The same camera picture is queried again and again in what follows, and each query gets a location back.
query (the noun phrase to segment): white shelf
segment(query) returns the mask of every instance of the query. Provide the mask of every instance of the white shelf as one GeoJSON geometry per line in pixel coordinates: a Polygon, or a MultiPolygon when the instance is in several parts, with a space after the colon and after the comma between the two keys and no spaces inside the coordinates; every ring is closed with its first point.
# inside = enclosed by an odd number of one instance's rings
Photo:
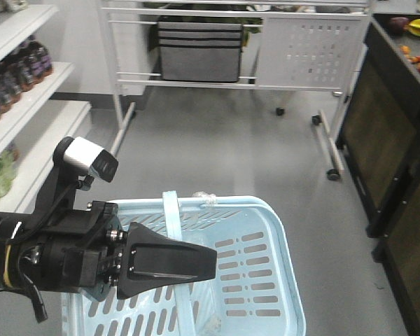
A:
{"type": "Polygon", "coordinates": [[[52,155],[65,136],[75,135],[90,110],[87,101],[49,100],[16,137],[20,158],[10,192],[0,211],[24,212],[53,167],[52,155]]]}
{"type": "Polygon", "coordinates": [[[0,61],[56,12],[53,5],[30,5],[17,13],[0,13],[0,61]]]}
{"type": "Polygon", "coordinates": [[[54,72],[28,92],[0,119],[0,153],[73,71],[71,63],[54,62],[54,72]]]}

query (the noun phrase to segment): gray storage bin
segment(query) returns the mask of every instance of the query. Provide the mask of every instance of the gray storage bin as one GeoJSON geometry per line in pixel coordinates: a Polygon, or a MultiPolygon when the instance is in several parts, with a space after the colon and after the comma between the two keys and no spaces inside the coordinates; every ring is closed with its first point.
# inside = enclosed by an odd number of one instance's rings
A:
{"type": "Polygon", "coordinates": [[[238,81],[241,24],[158,22],[157,31],[164,80],[238,81]]]}

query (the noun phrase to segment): robotic arm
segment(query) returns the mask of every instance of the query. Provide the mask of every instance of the robotic arm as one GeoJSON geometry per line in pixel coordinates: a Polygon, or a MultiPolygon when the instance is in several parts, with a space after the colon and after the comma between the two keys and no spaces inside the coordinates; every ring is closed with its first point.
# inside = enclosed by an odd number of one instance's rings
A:
{"type": "Polygon", "coordinates": [[[85,292],[102,301],[117,286],[122,300],[215,277],[216,252],[210,248],[139,223],[124,231],[117,204],[93,201],[89,211],[73,209],[77,189],[115,175],[118,161],[102,147],[66,137],[53,162],[32,214],[0,212],[0,291],[27,296],[38,322],[47,319],[40,291],[85,292]]]}

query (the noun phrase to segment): plastic basket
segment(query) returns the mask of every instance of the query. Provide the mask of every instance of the plastic basket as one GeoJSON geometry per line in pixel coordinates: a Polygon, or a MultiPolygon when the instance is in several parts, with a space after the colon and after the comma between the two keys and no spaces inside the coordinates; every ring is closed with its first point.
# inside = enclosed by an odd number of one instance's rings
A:
{"type": "Polygon", "coordinates": [[[216,278],[103,302],[62,294],[63,335],[303,336],[305,317],[283,226],[255,197],[114,201],[132,221],[216,249],[216,278]]]}

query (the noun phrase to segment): red fruit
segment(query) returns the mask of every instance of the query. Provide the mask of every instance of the red fruit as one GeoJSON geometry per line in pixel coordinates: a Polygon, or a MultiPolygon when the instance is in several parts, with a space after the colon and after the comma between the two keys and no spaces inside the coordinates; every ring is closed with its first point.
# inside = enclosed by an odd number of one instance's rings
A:
{"type": "Polygon", "coordinates": [[[405,17],[405,16],[392,17],[387,22],[388,32],[392,35],[403,35],[403,33],[407,30],[409,23],[410,23],[410,20],[408,17],[405,17]]]}

